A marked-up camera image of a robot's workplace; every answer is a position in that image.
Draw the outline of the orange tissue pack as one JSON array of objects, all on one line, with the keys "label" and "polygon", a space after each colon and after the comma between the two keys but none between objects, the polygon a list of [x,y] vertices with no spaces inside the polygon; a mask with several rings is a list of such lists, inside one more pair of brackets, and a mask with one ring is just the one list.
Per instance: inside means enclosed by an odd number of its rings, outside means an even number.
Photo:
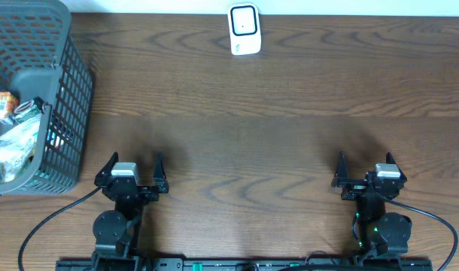
[{"label": "orange tissue pack", "polygon": [[11,92],[0,92],[0,123],[13,125],[13,114],[19,104],[19,99]]}]

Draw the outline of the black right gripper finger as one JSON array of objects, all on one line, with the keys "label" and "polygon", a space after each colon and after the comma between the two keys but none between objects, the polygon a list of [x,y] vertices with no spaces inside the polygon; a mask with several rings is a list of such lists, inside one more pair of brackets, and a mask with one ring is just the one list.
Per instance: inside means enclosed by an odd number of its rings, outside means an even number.
[{"label": "black right gripper finger", "polygon": [[339,153],[338,164],[337,164],[337,168],[336,168],[336,172],[335,172],[333,180],[334,181],[347,181],[348,179],[349,179],[349,176],[348,176],[347,165],[345,162],[345,155],[344,155],[344,152],[341,151]]},{"label": "black right gripper finger", "polygon": [[391,152],[387,152],[387,154],[386,154],[386,163],[387,164],[394,164],[399,169],[399,171],[400,171],[400,179],[405,179],[406,178],[406,176],[403,173],[402,169],[397,165],[397,163],[396,163],[396,161],[395,161],[395,159],[394,159],[394,157],[393,157]]}]

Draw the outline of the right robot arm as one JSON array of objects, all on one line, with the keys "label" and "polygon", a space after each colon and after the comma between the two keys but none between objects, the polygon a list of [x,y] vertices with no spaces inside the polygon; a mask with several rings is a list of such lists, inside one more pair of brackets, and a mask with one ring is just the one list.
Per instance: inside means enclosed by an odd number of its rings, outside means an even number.
[{"label": "right robot arm", "polygon": [[345,155],[339,154],[331,186],[342,190],[341,199],[356,202],[352,234],[361,249],[356,256],[357,265],[377,259],[398,260],[408,252],[411,219],[385,208],[385,203],[399,196],[406,181],[390,153],[385,163],[377,163],[361,179],[350,177]]}]

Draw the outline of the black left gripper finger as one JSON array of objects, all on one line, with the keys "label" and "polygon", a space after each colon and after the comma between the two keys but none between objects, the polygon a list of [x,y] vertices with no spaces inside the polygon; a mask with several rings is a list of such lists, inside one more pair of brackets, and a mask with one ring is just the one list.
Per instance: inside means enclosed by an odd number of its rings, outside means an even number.
[{"label": "black left gripper finger", "polygon": [[153,172],[153,181],[158,190],[158,193],[168,193],[169,183],[163,167],[163,154],[158,153],[156,165]]},{"label": "black left gripper finger", "polygon": [[96,180],[104,181],[106,178],[109,178],[111,176],[111,170],[113,169],[114,165],[118,162],[118,160],[119,160],[118,153],[114,152],[111,158],[109,159],[109,161],[97,173]]}]

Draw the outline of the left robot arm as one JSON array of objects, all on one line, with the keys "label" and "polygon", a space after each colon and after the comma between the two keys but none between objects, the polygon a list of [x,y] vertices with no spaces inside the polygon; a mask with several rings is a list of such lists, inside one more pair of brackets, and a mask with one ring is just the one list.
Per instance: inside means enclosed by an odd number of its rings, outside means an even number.
[{"label": "left robot arm", "polygon": [[163,168],[163,155],[158,154],[153,185],[138,183],[135,163],[122,163],[118,153],[98,172],[94,184],[115,203],[112,210],[101,213],[93,223],[96,238],[91,256],[91,270],[152,270],[153,261],[138,250],[144,207],[169,192]]}]

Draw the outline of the white blue snack bag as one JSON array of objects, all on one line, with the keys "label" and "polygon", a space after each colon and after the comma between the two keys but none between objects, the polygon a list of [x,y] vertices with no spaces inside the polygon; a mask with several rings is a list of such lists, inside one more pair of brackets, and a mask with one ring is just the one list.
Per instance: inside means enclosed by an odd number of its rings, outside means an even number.
[{"label": "white blue snack bag", "polygon": [[29,167],[40,121],[41,114],[37,114],[0,136],[0,184],[13,181]]}]

